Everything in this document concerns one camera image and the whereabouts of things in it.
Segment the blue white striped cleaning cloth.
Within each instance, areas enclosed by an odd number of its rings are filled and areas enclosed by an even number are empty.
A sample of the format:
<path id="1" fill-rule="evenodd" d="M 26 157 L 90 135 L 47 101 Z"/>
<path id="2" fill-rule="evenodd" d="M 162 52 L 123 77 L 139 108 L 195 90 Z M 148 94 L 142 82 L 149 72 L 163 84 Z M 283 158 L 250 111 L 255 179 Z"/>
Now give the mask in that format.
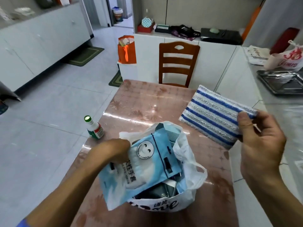
<path id="1" fill-rule="evenodd" d="M 246 112 L 251 120 L 256 118 L 257 110 L 199 85 L 179 121 L 230 150 L 242 137 L 237 121 L 241 111 Z"/>

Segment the light blue glove packet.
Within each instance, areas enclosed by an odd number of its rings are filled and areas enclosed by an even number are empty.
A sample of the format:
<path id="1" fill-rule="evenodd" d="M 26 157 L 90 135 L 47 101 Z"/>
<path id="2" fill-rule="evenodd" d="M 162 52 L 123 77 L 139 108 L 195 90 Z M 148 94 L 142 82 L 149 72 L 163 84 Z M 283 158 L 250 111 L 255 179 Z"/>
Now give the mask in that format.
<path id="1" fill-rule="evenodd" d="M 165 128 L 134 138 L 129 160 L 109 163 L 99 173 L 103 197 L 109 211 L 181 172 Z"/>

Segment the white bucket with blue lid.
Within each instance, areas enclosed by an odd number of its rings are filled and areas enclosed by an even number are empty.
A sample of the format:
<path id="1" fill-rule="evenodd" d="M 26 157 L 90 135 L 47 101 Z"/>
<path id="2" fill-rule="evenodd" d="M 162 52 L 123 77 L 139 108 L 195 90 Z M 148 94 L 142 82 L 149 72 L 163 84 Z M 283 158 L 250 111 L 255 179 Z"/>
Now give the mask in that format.
<path id="1" fill-rule="evenodd" d="M 123 22 L 123 9 L 120 7 L 113 7 L 112 13 L 114 16 L 115 23 Z"/>

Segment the orange flat board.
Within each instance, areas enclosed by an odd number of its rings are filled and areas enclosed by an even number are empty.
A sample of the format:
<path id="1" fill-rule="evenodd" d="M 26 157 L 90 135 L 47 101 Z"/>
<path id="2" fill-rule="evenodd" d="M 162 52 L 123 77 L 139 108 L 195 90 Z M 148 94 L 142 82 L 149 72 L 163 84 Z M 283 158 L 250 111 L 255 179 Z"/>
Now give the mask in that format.
<path id="1" fill-rule="evenodd" d="M 253 24 L 254 24 L 254 22 L 255 22 L 257 16 L 258 16 L 258 14 L 259 14 L 259 12 L 260 12 L 260 10 L 261 10 L 261 6 L 257 7 L 257 8 L 255 9 L 255 11 L 253 12 L 253 14 L 252 14 L 252 16 L 251 16 L 251 18 L 250 18 L 250 20 L 249 20 L 249 22 L 248 22 L 248 24 L 247 24 L 245 30 L 244 30 L 242 36 L 241 36 L 243 42 L 244 42 L 245 39 L 247 38 L 247 35 L 248 35 L 248 33 L 250 32 L 250 30 L 251 30 L 251 28 L 252 28 L 252 26 L 253 26 Z"/>

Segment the black bag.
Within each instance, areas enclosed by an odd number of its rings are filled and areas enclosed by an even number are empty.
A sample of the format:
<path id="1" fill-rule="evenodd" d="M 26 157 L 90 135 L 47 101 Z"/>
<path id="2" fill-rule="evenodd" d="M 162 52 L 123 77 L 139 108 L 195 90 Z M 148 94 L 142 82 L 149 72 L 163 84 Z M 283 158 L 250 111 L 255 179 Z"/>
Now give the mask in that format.
<path id="1" fill-rule="evenodd" d="M 201 37 L 201 33 L 199 31 L 195 31 L 192 27 L 187 27 L 185 25 L 170 26 L 169 30 L 173 36 L 188 41 L 193 41 L 194 39 Z"/>

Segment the pink floral tablecloth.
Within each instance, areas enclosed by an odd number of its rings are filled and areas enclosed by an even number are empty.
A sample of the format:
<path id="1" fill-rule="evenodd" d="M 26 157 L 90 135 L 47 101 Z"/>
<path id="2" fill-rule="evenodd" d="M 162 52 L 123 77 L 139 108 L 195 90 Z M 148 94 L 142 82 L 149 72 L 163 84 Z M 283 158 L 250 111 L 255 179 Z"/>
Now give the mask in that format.
<path id="1" fill-rule="evenodd" d="M 180 122 L 195 90 L 126 80 L 114 95 L 99 122 L 104 140 L 120 132 L 144 132 L 153 124 L 169 121 L 183 128 L 195 160 L 208 176 L 193 203 L 181 198 L 133 200 L 108 211 L 97 178 L 71 227 L 239 227 L 229 154 L 219 144 Z"/>

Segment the person's left hand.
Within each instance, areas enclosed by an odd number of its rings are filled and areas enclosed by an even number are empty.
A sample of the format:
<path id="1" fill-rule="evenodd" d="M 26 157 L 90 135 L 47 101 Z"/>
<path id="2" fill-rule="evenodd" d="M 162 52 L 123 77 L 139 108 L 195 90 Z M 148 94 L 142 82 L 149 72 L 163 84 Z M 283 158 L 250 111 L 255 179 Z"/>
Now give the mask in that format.
<path id="1" fill-rule="evenodd" d="M 105 159 L 108 162 L 122 164 L 129 160 L 130 142 L 124 139 L 111 139 L 102 144 Z"/>

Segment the black flat case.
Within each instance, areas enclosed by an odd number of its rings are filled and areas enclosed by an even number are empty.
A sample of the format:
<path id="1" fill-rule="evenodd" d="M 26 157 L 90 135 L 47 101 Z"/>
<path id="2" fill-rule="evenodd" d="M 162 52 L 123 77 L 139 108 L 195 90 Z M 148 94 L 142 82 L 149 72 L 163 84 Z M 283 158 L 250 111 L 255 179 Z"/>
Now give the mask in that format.
<path id="1" fill-rule="evenodd" d="M 235 30 L 221 30 L 219 32 L 212 33 L 210 28 L 201 28 L 201 41 L 210 43 L 220 43 L 228 45 L 242 45 L 243 39 L 239 31 Z"/>

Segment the brown wooden chair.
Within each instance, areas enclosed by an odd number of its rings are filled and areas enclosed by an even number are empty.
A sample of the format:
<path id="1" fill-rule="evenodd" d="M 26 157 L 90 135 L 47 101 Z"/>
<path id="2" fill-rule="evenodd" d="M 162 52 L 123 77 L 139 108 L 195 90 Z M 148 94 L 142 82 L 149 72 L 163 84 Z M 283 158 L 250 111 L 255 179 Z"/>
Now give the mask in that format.
<path id="1" fill-rule="evenodd" d="M 159 76 L 158 83 L 175 87 L 188 88 L 194 72 L 196 61 L 200 52 L 199 45 L 193 45 L 182 41 L 160 43 L 159 44 Z M 165 53 L 175 53 L 191 55 L 192 58 L 185 57 L 165 57 Z M 187 76 L 186 82 L 182 84 L 163 83 L 163 74 L 173 73 Z"/>

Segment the large green door mat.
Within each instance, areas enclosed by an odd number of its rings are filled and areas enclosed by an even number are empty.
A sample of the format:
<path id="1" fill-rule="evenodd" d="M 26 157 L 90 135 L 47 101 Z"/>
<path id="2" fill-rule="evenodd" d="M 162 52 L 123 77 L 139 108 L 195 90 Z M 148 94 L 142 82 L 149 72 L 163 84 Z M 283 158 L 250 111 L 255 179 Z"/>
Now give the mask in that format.
<path id="1" fill-rule="evenodd" d="M 82 67 L 104 51 L 104 48 L 83 46 L 75 49 L 64 58 L 64 63 Z"/>

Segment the white plastic shopping bag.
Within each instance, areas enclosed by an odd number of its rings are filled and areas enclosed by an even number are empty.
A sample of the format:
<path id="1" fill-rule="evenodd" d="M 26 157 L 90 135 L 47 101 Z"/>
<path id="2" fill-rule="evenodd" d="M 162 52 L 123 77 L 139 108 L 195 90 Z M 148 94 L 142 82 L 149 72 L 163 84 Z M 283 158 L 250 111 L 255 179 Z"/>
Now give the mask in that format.
<path id="1" fill-rule="evenodd" d="M 169 121 L 164 121 L 161 123 L 176 125 Z M 158 124 L 159 123 L 153 124 L 144 132 L 120 132 L 119 138 L 128 140 L 130 143 L 133 143 L 134 138 L 141 139 L 146 136 L 147 133 L 154 132 Z M 135 199 L 133 197 L 127 201 L 132 206 L 137 206 L 141 209 L 155 212 L 177 212 L 183 210 L 194 202 L 197 189 L 199 189 L 206 181 L 208 176 L 207 170 L 196 162 L 194 153 L 190 148 L 186 134 L 183 132 L 183 128 L 178 125 L 176 126 L 181 129 L 181 133 L 172 149 L 178 160 L 178 163 L 180 164 L 181 172 L 169 178 L 177 182 L 176 195 L 171 198 L 160 199 Z"/>

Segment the small green door mat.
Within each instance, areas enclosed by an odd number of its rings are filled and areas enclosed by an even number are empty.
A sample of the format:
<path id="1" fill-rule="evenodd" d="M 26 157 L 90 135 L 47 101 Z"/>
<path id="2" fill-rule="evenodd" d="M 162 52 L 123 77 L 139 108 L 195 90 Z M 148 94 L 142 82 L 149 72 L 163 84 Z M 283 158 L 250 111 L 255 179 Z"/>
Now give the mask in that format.
<path id="1" fill-rule="evenodd" d="M 112 87 L 120 87 L 121 84 L 123 83 L 123 78 L 121 76 L 120 70 L 116 73 L 116 75 L 112 78 L 112 80 L 109 82 L 109 86 Z"/>

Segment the white sideboard cabinet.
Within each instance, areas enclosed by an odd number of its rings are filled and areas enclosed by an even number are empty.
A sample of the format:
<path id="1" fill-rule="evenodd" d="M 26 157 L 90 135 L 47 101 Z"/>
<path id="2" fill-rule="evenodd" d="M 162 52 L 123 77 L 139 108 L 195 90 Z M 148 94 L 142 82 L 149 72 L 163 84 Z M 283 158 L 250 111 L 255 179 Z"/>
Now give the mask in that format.
<path id="1" fill-rule="evenodd" d="M 199 85 L 214 91 L 238 46 L 181 39 L 164 33 L 134 34 L 137 60 L 138 80 L 159 82 L 159 44 L 182 41 L 199 45 L 200 50 L 191 77 L 189 88 L 197 89 Z"/>

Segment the green capped small bottle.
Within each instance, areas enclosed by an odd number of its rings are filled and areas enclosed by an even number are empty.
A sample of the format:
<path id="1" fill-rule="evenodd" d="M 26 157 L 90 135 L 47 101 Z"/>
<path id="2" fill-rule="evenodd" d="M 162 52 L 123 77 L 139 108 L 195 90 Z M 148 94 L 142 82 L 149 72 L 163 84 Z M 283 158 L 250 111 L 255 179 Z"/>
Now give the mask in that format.
<path id="1" fill-rule="evenodd" d="M 104 129 L 99 122 L 94 122 L 89 115 L 84 116 L 84 121 L 87 131 L 92 138 L 99 140 L 104 136 Z"/>

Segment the person's left forearm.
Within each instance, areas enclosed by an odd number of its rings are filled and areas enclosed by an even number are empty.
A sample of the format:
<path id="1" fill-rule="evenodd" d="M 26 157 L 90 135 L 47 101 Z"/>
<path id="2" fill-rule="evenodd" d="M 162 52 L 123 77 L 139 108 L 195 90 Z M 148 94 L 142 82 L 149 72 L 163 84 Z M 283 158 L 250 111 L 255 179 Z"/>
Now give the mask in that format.
<path id="1" fill-rule="evenodd" d="M 31 227 L 70 227 L 94 180 L 108 163 L 102 144 L 92 148 L 79 168 L 25 217 Z"/>

